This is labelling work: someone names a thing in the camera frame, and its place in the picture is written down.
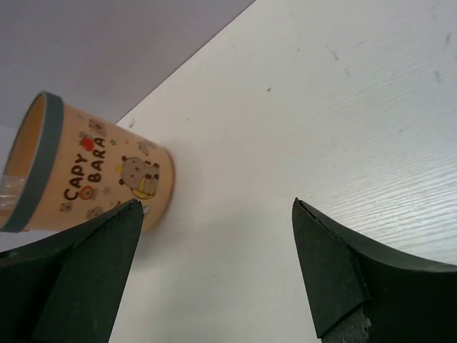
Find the clear bottle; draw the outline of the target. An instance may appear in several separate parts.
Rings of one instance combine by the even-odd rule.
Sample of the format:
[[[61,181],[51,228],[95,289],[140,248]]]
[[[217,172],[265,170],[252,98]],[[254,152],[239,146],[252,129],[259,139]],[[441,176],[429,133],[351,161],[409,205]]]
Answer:
[[[18,202],[26,182],[26,177],[4,174],[1,178],[2,211],[11,211]]]

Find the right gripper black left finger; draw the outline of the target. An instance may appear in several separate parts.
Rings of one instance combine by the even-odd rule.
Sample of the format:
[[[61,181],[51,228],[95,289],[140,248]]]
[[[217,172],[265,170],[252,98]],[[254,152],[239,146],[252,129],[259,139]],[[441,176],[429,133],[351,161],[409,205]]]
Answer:
[[[1,253],[2,342],[108,342],[143,224],[132,199]]]

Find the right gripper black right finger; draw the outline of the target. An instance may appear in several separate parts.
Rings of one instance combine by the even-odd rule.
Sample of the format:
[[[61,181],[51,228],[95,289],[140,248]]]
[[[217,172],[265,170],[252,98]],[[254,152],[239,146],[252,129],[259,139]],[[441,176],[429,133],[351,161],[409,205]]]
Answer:
[[[322,342],[454,342],[456,266],[401,252],[296,200],[293,235]]]

